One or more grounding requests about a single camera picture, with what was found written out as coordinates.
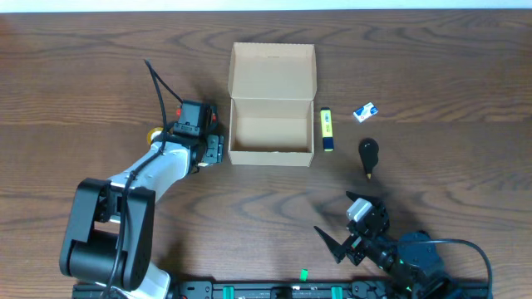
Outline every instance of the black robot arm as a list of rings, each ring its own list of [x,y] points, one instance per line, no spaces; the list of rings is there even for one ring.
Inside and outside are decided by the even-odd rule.
[[[350,220],[347,224],[350,236],[342,244],[336,242],[322,229],[314,227],[336,263],[347,257],[358,266],[365,257],[368,257],[393,278],[394,289],[407,297],[470,298],[467,292],[463,292],[461,286],[445,272],[444,263],[436,251],[435,243],[453,243],[453,240],[447,240],[448,242],[431,240],[427,233],[420,231],[408,233],[397,241],[386,234],[390,220],[380,199],[351,192],[347,192],[347,196],[353,201],[346,213]],[[487,257],[485,261],[491,277]]]

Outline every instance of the wooden table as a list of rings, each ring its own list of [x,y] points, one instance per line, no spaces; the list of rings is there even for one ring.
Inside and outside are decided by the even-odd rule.
[[[233,42],[313,43],[315,109],[332,109],[310,168],[221,165],[158,204],[152,260],[217,280],[383,276],[336,265],[318,225],[344,239],[346,190],[386,200],[390,234],[424,229],[489,255],[498,298],[531,297],[532,12],[353,11],[0,16],[0,297],[69,297],[58,256],[77,184],[147,151],[160,124],[149,73],[219,107],[227,133]],[[372,101],[380,112],[358,124]],[[165,94],[169,117],[176,102]],[[357,143],[375,138],[366,182]],[[485,279],[471,249],[439,247],[449,271]]]

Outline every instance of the black object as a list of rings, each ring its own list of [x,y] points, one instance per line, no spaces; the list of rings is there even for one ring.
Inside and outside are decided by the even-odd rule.
[[[372,177],[373,168],[379,163],[379,145],[372,138],[366,138],[360,141],[358,153],[364,166],[364,172],[368,179]]]
[[[224,296],[224,289],[232,287],[234,298]],[[342,298],[355,299],[407,299],[411,298],[407,291],[397,292],[390,281],[361,280],[354,282],[264,282],[264,283],[232,283],[209,281],[181,282],[170,292],[166,299],[271,299],[271,298],[299,298],[326,299],[333,298],[332,289],[340,287]],[[488,290],[485,283],[461,282],[460,288],[470,299],[485,299]],[[72,289],[72,299],[99,298],[103,287],[97,285],[75,285]],[[121,299],[120,294],[113,294],[113,299]]]
[[[200,137],[206,128],[210,105],[185,100],[181,106],[181,116],[174,124],[174,134]]]
[[[355,204],[349,209],[347,224],[350,236],[339,244],[322,229],[314,227],[326,243],[336,263],[345,257],[358,266],[368,257],[393,278],[393,289],[411,298],[470,298],[462,286],[444,271],[444,263],[436,252],[436,243],[462,243],[473,247],[484,258],[488,268],[487,293],[491,294],[492,274],[489,260],[475,244],[464,240],[431,240],[425,232],[408,233],[399,241],[386,235],[390,220],[384,203],[378,199],[346,192]]]
[[[103,222],[108,207],[113,215],[124,213],[117,204],[122,191],[99,179],[84,179],[78,185],[59,259],[63,275],[88,282],[102,282],[111,275],[118,237],[95,229],[94,221]],[[112,286],[132,291],[139,287],[150,264],[155,192],[131,190],[127,208],[124,247]]]

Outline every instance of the yellow component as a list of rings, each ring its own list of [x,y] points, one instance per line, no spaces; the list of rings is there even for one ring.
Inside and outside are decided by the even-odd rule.
[[[159,135],[162,131],[163,128],[161,127],[151,129],[150,132],[148,132],[148,135],[146,136],[146,141],[148,142],[148,145],[151,145],[151,141],[153,141],[153,139],[157,137],[157,135]]]
[[[322,135],[325,137],[333,137],[333,119],[331,118],[330,110],[322,110]]]

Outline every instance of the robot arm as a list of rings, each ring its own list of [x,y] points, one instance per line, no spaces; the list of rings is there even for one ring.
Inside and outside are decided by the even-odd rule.
[[[115,264],[118,234],[96,229],[94,222],[120,223],[121,214],[126,213],[124,243],[112,286],[127,298],[168,296],[170,275],[150,263],[155,203],[193,167],[221,162],[224,137],[207,135],[215,125],[215,112],[213,106],[185,101],[171,133],[163,133],[167,135],[162,152],[159,135],[130,168],[108,180],[85,179],[78,185],[59,260],[64,275],[105,286]],[[123,211],[126,182],[141,164],[146,165],[134,176]]]

